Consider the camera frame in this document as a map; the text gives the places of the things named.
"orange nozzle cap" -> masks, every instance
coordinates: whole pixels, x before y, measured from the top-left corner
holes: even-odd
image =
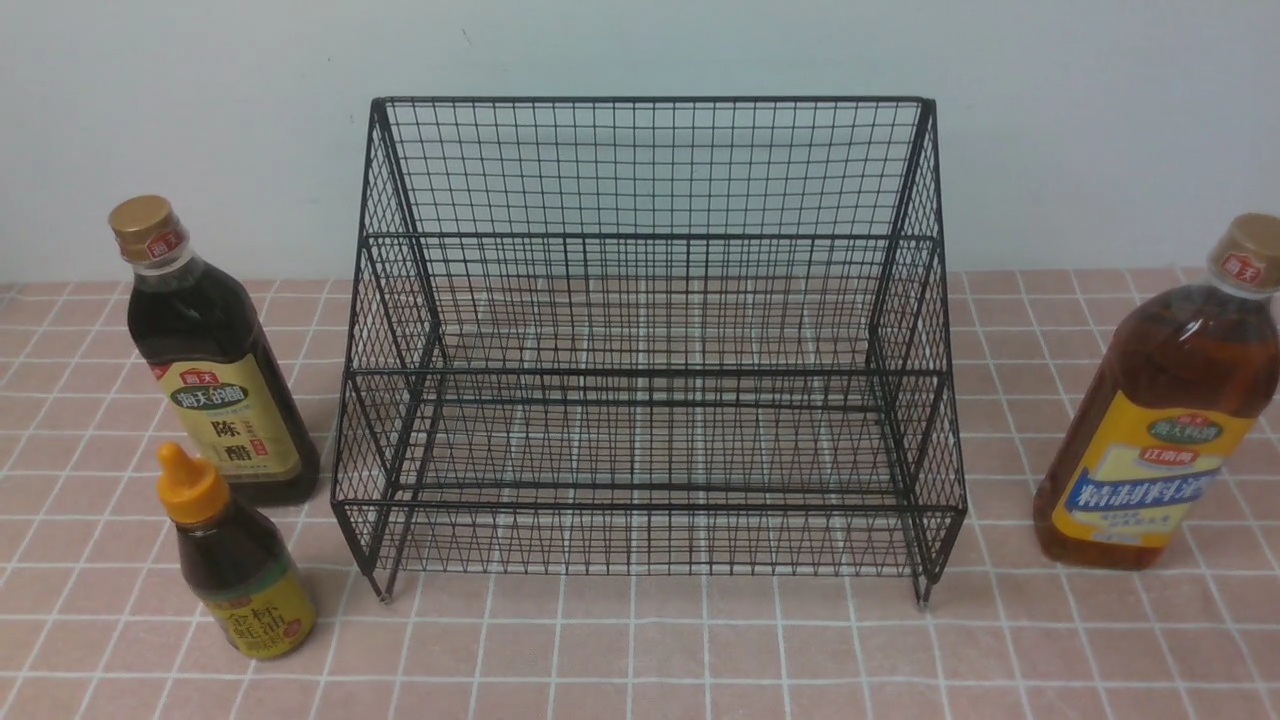
[[[160,459],[156,495],[174,523],[202,523],[232,501],[227,480],[209,460],[187,455],[175,442],[161,445],[156,457]]]

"bottle cap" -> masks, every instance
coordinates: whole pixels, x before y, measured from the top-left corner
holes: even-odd
[[[187,229],[159,195],[140,195],[115,206],[106,223],[120,256],[134,264],[155,263],[187,242]]]
[[[161,445],[156,457],[160,459],[156,493],[174,523],[204,523],[232,501],[227,480],[209,460],[187,455],[175,442]]]
[[[1231,220],[1208,254],[1208,270],[1243,292],[1280,290],[1280,218],[1249,213]]]

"small squeeze bottle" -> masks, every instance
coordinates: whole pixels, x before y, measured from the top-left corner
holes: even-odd
[[[156,492],[178,530],[182,577],[227,641],[259,660],[297,648],[316,609],[275,524],[236,500],[209,460],[173,442],[156,455]]]
[[[1206,282],[1120,323],[1036,491],[1044,555],[1117,570],[1156,562],[1275,395],[1277,290],[1280,218],[1240,215],[1210,252]]]

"vinegar bottle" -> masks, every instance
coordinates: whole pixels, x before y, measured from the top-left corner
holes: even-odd
[[[244,502],[306,501],[320,454],[244,286],[192,251],[164,197],[125,200],[108,222],[133,265],[129,334],[200,454]]]
[[[1280,218],[1242,215],[1208,279],[1152,297],[1116,328],[1036,491],[1051,560],[1149,568],[1271,402],[1280,345]]]

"red logo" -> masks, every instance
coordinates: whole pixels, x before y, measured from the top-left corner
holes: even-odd
[[[165,255],[182,247],[182,233],[177,231],[164,231],[147,241],[147,256],[159,260]]]
[[[1181,468],[1199,460],[1199,452],[1187,450],[1185,447],[1152,446],[1142,448],[1142,452],[1138,454],[1138,460],[1148,465],[1160,465],[1161,468]]]
[[[192,368],[189,370],[186,370],[184,373],[178,375],[178,378],[182,379],[182,384],[184,386],[221,384],[221,380],[218,379],[218,373],[214,373],[211,370],[201,370],[200,368]]]
[[[1262,277],[1262,263],[1243,252],[1228,252],[1220,265],[1226,274],[1244,284],[1257,284]]]

